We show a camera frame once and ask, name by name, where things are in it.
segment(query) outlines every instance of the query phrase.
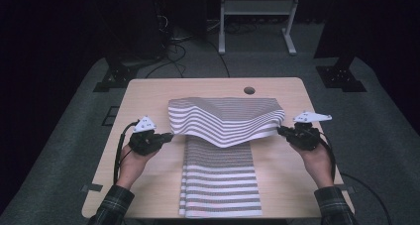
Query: wooden table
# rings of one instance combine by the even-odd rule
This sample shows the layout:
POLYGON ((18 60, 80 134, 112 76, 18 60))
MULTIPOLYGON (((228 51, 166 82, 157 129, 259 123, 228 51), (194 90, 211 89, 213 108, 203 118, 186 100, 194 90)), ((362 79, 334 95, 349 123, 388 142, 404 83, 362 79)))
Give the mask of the wooden table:
MULTIPOLYGON (((187 78, 135 79, 123 98, 92 184, 103 185, 100 192, 90 190, 82 214, 95 214, 112 185, 118 141, 125 127, 148 115, 157 124, 157 133, 170 132, 167 104, 183 97, 270 97, 284 109, 284 126, 292 127, 292 118, 303 110, 314 112, 299 78, 187 78), (246 94, 252 87, 256 92, 246 94)), ((319 123, 314 127, 321 129, 319 123)), ((126 135, 125 144, 132 134, 126 135)), ((262 202, 261 218, 320 217, 313 191, 315 182, 306 172, 301 158, 281 136, 251 141, 257 181, 262 202)), ((142 176, 132 186, 136 194, 127 217, 180 218, 179 192, 183 164, 184 137, 175 136, 152 158, 142 176)), ((337 172, 336 184, 343 183, 337 172)), ((346 192, 347 202, 353 205, 346 192)))

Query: striped cloth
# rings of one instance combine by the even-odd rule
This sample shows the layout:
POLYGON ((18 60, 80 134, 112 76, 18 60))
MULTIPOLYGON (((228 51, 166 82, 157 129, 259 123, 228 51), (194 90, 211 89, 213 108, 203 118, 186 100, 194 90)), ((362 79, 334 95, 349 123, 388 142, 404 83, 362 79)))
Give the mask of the striped cloth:
POLYGON ((179 214, 187 218, 262 215, 249 142, 218 148, 187 136, 179 214))
POLYGON ((179 214, 262 215, 249 140, 277 134, 276 99, 191 97, 169 100, 168 111, 173 133, 187 135, 179 214))
POLYGON ((182 98, 169 100, 173 134, 193 135, 227 148, 277 134, 284 111, 274 98, 182 98))

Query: white metal frame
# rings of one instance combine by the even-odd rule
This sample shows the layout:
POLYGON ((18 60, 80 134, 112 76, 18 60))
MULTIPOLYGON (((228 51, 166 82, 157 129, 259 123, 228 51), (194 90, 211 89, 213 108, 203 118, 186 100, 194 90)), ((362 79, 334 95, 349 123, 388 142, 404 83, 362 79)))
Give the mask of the white metal frame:
POLYGON ((220 6, 220 31, 219 31, 219 54, 226 52, 225 48, 225 16, 226 15, 288 15, 286 28, 282 28, 282 34, 286 41, 289 54, 297 55, 296 48, 290 37, 299 0, 221 0, 220 6))

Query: wrist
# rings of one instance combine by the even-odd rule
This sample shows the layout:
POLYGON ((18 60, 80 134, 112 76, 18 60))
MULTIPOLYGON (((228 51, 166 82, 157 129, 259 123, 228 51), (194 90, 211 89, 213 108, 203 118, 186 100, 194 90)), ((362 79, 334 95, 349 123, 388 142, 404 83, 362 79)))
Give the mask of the wrist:
POLYGON ((123 179, 118 179, 117 182, 115 183, 115 185, 118 185, 120 187, 123 187, 127 190, 131 189, 131 186, 133 185, 131 182, 128 181, 124 181, 123 179))
POLYGON ((315 179, 315 183, 318 186, 318 188, 334 186, 334 182, 330 177, 327 177, 325 179, 315 179))

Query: gray carpet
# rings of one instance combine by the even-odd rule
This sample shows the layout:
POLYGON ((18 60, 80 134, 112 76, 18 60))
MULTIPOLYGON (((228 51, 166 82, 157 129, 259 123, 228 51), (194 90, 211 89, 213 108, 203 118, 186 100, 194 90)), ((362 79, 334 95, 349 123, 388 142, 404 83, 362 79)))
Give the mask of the gray carpet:
MULTIPOLYGON (((322 127, 333 143, 340 171, 368 184, 383 200, 393 224, 420 224, 420 138, 374 72, 355 59, 351 71, 367 92, 327 89, 315 66, 331 65, 336 59, 313 58, 323 26, 295 24, 291 34, 298 56, 289 56, 279 36, 280 25, 259 25, 252 33, 227 36, 223 59, 231 77, 301 78, 315 110, 334 118, 323 122, 322 127)), ((176 34, 183 37, 186 33, 176 34)), ((217 46, 217 35, 208 39, 217 46)), ((186 49, 185 57, 178 62, 184 77, 227 77, 223 62, 210 44, 191 40, 180 45, 186 49)), ((178 58, 183 49, 172 46, 168 52, 171 58, 178 58)), ((142 68, 138 78, 164 62, 142 68)), ((91 182, 111 130, 102 126, 102 121, 111 106, 121 103, 125 92, 92 92, 107 67, 104 59, 92 65, 0 224, 86 223, 81 215, 86 193, 81 188, 91 182)), ((149 77, 177 78, 180 74, 175 65, 168 64, 149 77)), ((386 224, 386 216, 372 193, 351 178, 344 180, 356 190, 351 199, 360 223, 386 224)), ((293 225, 319 222, 288 220, 293 225)), ((131 219, 127 223, 140 224, 131 219)))

